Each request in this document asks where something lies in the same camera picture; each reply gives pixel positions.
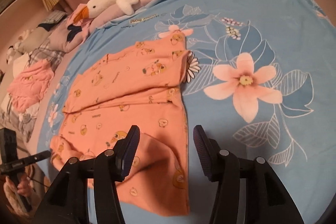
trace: mattress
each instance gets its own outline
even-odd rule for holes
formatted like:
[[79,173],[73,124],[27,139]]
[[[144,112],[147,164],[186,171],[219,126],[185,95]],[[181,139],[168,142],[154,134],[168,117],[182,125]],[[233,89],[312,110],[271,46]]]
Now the mattress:
[[[171,25],[194,30],[187,48],[201,67],[182,87],[189,132],[201,124],[221,148],[239,157],[267,159],[305,223],[315,223],[336,191],[336,124],[332,112],[336,103],[336,30],[313,0],[154,0],[132,17],[105,24],[80,47],[66,69],[63,60],[64,67],[56,72],[56,90],[50,89],[50,101],[46,103],[46,97],[43,103],[46,115],[36,122],[42,125],[42,134],[38,134],[38,128],[33,134],[36,151],[48,149],[51,137],[58,134],[63,120],[61,109],[77,74],[107,52],[119,52],[137,40],[157,39]],[[281,103],[260,101],[252,121],[237,110],[232,97],[213,100],[204,91],[223,83],[213,74],[213,68],[237,68],[237,57],[243,52],[252,56],[255,70],[265,66],[276,69],[275,77],[263,86],[282,94]],[[50,127],[48,115],[55,105],[60,107]],[[190,215],[163,218],[122,204],[127,223],[208,221],[212,205],[206,200],[214,200],[216,185],[202,173],[191,134],[189,142]],[[41,162],[40,167],[46,175],[55,175],[49,162]],[[95,223],[93,202],[90,190],[90,221]]]

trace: pink flower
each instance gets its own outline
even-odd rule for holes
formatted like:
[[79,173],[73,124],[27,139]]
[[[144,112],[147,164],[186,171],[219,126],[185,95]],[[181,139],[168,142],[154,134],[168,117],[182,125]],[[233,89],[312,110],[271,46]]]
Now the pink flower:
[[57,117],[57,112],[56,112],[57,108],[58,108],[58,105],[55,105],[54,109],[52,109],[50,111],[50,114],[49,114],[49,117],[48,117],[48,122],[49,122],[50,127],[53,127],[54,120]]
[[184,35],[186,37],[189,36],[189,35],[191,35],[194,32],[193,29],[180,30],[179,26],[177,26],[177,25],[170,25],[169,26],[169,32],[161,32],[161,33],[159,33],[159,37],[160,38],[164,38],[164,37],[170,35],[171,33],[174,33],[174,32],[177,32],[177,31],[180,31],[180,32],[184,33]]
[[236,61],[237,69],[230,65],[218,65],[213,68],[213,74],[226,81],[204,89],[207,96],[214,100],[224,100],[233,94],[233,105],[238,114],[248,123],[252,122],[258,113],[258,99],[269,104],[282,103],[282,94],[261,86],[275,77],[277,71],[273,66],[264,66],[254,72],[252,56],[241,53]]

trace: black cable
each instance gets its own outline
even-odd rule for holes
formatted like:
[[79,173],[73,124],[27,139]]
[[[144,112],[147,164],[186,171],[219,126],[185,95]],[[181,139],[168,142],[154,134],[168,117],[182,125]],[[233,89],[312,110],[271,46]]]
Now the black cable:
[[39,183],[39,184],[41,184],[41,185],[43,185],[44,187],[47,187],[47,188],[49,189],[49,187],[46,186],[45,184],[43,184],[42,182],[39,182],[38,180],[31,178],[30,176],[27,176],[27,177],[30,178],[30,179],[33,180],[33,181],[36,181],[37,183]]

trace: plaid blanket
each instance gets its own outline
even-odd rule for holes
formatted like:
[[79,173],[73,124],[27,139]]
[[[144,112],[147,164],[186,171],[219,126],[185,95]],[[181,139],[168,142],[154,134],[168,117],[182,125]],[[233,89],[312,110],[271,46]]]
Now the plaid blanket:
[[[49,44],[50,40],[46,39],[39,48],[29,53],[29,66],[42,59],[47,59],[50,62],[52,70],[55,71],[57,69],[62,61],[64,52],[50,50]],[[25,142],[29,142],[35,122],[36,118],[32,118],[30,114],[17,113],[11,100],[7,106],[6,112],[0,109],[0,124],[6,128],[15,130],[19,135],[18,137],[22,138]]]

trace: plaid fabric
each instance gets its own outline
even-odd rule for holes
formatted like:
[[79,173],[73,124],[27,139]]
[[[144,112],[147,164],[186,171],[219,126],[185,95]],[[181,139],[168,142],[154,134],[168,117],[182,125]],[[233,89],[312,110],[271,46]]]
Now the plaid fabric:
[[66,15],[68,15],[66,12],[55,10],[51,12],[47,18],[45,18],[40,24],[54,24],[58,23],[63,19]]
[[64,52],[53,51],[49,48],[50,39],[47,38],[40,47],[29,53],[29,66],[34,65],[42,59],[47,59],[50,62],[51,69],[55,71],[62,61]]
[[[29,66],[37,63],[42,59],[47,59],[50,62],[51,68],[55,71],[61,63],[64,52],[52,51],[49,48],[50,40],[47,38],[43,44],[36,50],[29,53]],[[0,124],[3,127],[15,130],[17,134],[25,141],[29,142],[34,129],[36,118],[32,118],[30,114],[19,114],[14,109],[10,100],[7,111],[0,109]]]

